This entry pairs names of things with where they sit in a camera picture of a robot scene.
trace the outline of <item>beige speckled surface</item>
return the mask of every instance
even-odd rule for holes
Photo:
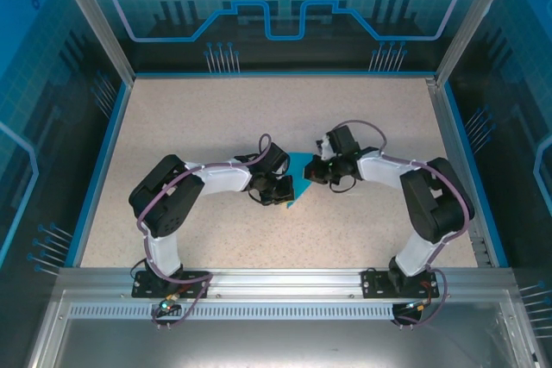
[[[82,266],[131,266],[144,256],[127,200],[166,154],[226,160],[255,152],[264,132],[286,151],[312,153],[315,140],[350,118],[379,125],[391,155],[445,155],[423,79],[138,79]],[[367,128],[351,129],[362,146],[380,144]],[[360,183],[343,195],[312,185],[290,209],[263,208],[244,193],[206,196],[178,239],[189,267],[351,268],[386,266],[411,231],[401,191]],[[469,238],[436,265],[476,266]]]

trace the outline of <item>blue triangular object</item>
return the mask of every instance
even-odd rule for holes
[[[310,153],[288,153],[290,156],[290,167],[287,169],[287,175],[293,177],[293,191],[295,192],[295,200],[288,202],[287,208],[290,208],[311,185],[310,180],[303,178],[304,167],[312,161]]]

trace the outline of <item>enclosure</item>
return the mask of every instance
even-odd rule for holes
[[[552,0],[0,3],[2,366],[549,366]],[[335,194],[293,164],[348,119],[448,159],[474,202],[431,324],[364,297],[412,233],[402,192]],[[168,154],[223,161],[263,133],[295,202],[198,199],[179,256],[213,278],[157,332],[159,299],[131,295],[131,191]]]

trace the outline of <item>robotic arm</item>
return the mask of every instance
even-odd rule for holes
[[[236,156],[227,162],[228,165],[221,163],[223,166],[198,169],[182,179],[146,214],[142,227],[147,231],[148,250],[163,275],[179,278],[183,270],[177,251],[176,231],[199,197],[221,191],[248,191],[251,198],[263,206],[293,200],[292,177],[285,175],[289,156],[271,143],[267,154],[259,162],[242,166],[258,155]],[[130,194],[129,203],[135,217],[138,218],[173,179],[198,166],[201,165],[184,162],[176,155],[167,155]],[[255,199],[251,190],[259,191],[260,199]]]
[[[389,282],[400,293],[409,285],[409,279],[424,272],[444,244],[464,227],[460,201],[442,180],[420,166],[386,156],[378,148],[361,150],[347,126],[328,132],[317,145],[320,154],[314,155],[304,168],[306,179],[332,188],[343,177],[351,176],[355,183],[371,181],[402,188],[414,233],[389,264]],[[469,219],[473,219],[474,206],[450,163],[437,158],[427,165],[458,190],[467,205]]]

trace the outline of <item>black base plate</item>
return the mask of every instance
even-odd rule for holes
[[[362,295],[365,299],[425,299],[428,297],[427,290],[421,285],[422,282],[435,284],[431,288],[431,297],[439,297],[439,286],[435,273],[423,271],[422,273],[408,278],[407,284],[397,293],[392,285],[387,271],[376,271],[368,269],[361,272]]]
[[[182,280],[200,278],[206,276],[209,273],[207,271],[182,271],[179,274],[179,278]],[[150,271],[138,271],[135,275],[135,284],[132,287],[132,297],[152,297],[152,298],[164,298],[172,293],[175,289],[178,288],[175,284],[160,284],[159,278],[157,278]],[[201,283],[196,283],[190,286],[185,292],[180,294],[181,299],[191,298],[195,299],[198,297],[199,291],[202,288]],[[202,298],[207,297],[207,290],[201,296]]]

